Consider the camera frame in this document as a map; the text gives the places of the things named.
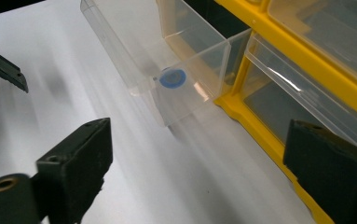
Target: clear plastic bin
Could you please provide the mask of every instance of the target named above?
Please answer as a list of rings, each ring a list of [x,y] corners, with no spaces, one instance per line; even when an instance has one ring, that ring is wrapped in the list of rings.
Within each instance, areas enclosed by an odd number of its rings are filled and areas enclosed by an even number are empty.
[[[229,39],[183,0],[82,0],[81,10],[130,93],[144,97],[161,125],[218,97],[236,60]]]
[[[268,14],[357,79],[357,0],[271,0]]]
[[[357,113],[346,107],[260,35],[248,42],[252,62],[242,86],[243,102],[285,142],[290,119],[327,127],[357,146]]]

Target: white surface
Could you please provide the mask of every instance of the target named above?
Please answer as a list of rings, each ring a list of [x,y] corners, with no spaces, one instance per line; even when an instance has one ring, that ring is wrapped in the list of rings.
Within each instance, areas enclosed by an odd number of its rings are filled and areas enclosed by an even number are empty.
[[[129,95],[81,14],[49,0],[0,14],[0,54],[28,94],[0,78],[0,176],[35,161],[81,124],[112,120],[114,163],[83,223],[313,223],[289,181],[215,105],[170,128]]]

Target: white table surface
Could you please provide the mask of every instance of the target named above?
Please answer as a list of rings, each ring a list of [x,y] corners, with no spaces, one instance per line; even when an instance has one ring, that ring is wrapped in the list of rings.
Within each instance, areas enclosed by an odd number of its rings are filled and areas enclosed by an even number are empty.
[[[0,176],[34,175],[65,136],[110,117],[114,162],[83,223],[314,223],[283,172],[221,108],[158,126],[79,6],[48,0],[0,14],[0,54],[30,89],[0,78]]]

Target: blue sticker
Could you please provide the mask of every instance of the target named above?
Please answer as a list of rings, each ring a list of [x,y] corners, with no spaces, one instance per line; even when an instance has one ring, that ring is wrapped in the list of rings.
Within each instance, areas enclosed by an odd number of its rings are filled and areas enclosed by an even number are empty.
[[[172,69],[161,75],[160,84],[169,89],[176,89],[184,85],[186,73],[182,69]]]

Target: blue circle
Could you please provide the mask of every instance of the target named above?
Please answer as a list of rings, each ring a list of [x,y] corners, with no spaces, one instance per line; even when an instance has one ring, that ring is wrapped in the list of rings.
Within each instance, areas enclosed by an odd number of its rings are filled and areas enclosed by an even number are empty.
[[[186,81],[186,73],[182,69],[172,69],[161,75],[160,83],[169,89],[176,89]]]

